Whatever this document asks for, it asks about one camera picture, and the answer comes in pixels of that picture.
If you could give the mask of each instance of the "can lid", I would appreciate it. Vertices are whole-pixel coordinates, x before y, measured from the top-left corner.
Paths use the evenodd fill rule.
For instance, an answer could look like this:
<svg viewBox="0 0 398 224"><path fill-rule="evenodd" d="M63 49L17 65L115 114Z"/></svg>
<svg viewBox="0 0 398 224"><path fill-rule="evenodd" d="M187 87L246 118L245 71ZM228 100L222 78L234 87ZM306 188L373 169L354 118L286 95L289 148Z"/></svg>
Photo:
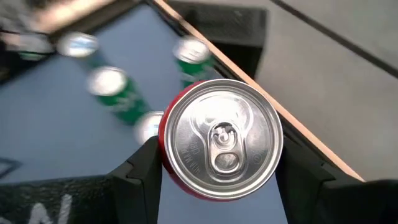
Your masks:
<svg viewBox="0 0 398 224"><path fill-rule="evenodd" d="M68 57L86 57L97 49L97 38L81 32L71 32L63 36L57 44L58 52Z"/></svg>
<svg viewBox="0 0 398 224"><path fill-rule="evenodd" d="M211 52L207 45L193 36L186 36L178 42L174 49L175 56L187 63L201 63L208 59Z"/></svg>
<svg viewBox="0 0 398 224"><path fill-rule="evenodd" d="M97 96L114 96L127 85L127 76L120 68L103 66L92 71L88 78L90 93Z"/></svg>
<svg viewBox="0 0 398 224"><path fill-rule="evenodd" d="M232 200L257 190L282 153L278 114L253 87L210 80L189 90L170 110L164 144L175 173L193 191Z"/></svg>
<svg viewBox="0 0 398 224"><path fill-rule="evenodd" d="M138 120L134 127L134 134L139 144L144 144L152 136L157 135L162 116L162 111L151 111Z"/></svg>

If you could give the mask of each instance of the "can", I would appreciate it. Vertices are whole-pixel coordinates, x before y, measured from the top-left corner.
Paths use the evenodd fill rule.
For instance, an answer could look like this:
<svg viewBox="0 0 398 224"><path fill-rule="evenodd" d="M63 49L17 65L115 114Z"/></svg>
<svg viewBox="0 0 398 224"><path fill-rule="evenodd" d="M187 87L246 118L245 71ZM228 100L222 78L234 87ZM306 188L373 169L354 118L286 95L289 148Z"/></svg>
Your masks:
<svg viewBox="0 0 398 224"><path fill-rule="evenodd" d="M152 136L157 136L163 114L162 111L150 111L139 119L134 127L136 140L139 144L143 145Z"/></svg>
<svg viewBox="0 0 398 224"><path fill-rule="evenodd" d="M64 56L76 58L85 70L109 65L100 51L97 38L92 35L71 32L60 39L57 50Z"/></svg>
<svg viewBox="0 0 398 224"><path fill-rule="evenodd" d="M187 193L225 202L259 189L282 154L276 110L253 87L219 79L188 86L159 126L162 162Z"/></svg>
<svg viewBox="0 0 398 224"><path fill-rule="evenodd" d="M181 82L184 88L197 81L210 79L213 57L200 39L183 37L174 48L174 56L182 71Z"/></svg>
<svg viewBox="0 0 398 224"><path fill-rule="evenodd" d="M125 123L134 124L149 111L136 84L120 68L105 66L93 70L88 89Z"/></svg>

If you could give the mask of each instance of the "gray floor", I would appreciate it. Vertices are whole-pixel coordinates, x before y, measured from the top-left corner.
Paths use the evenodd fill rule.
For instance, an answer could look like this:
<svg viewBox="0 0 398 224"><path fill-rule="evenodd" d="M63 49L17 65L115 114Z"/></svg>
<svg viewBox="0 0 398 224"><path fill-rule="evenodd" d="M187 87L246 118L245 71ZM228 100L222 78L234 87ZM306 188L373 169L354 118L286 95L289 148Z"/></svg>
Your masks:
<svg viewBox="0 0 398 224"><path fill-rule="evenodd" d="M215 2L268 9L267 50L256 81L364 179L398 178L396 78L268 0ZM286 2L398 64L392 0L383 0L383 6L360 0Z"/></svg>

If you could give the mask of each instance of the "red can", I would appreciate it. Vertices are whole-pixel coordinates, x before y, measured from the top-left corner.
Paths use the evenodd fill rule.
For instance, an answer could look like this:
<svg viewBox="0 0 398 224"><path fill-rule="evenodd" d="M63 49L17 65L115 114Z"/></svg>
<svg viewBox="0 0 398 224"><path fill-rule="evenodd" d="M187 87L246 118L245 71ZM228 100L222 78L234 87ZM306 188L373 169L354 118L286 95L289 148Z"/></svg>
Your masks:
<svg viewBox="0 0 398 224"><path fill-rule="evenodd" d="M282 136L272 105L253 87L227 79L186 87L159 124L171 178L186 193L217 202L242 198L267 182Z"/></svg>

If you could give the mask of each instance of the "pull tab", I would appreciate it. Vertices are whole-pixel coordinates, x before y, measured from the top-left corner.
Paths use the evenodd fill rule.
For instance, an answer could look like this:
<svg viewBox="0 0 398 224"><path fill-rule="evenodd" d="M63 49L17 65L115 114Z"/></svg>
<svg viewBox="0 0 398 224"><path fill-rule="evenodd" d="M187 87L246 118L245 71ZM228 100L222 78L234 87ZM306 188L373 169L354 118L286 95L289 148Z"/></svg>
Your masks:
<svg viewBox="0 0 398 224"><path fill-rule="evenodd" d="M210 163L219 175L232 175L241 170L244 163L243 144L237 127L220 123L210 131Z"/></svg>

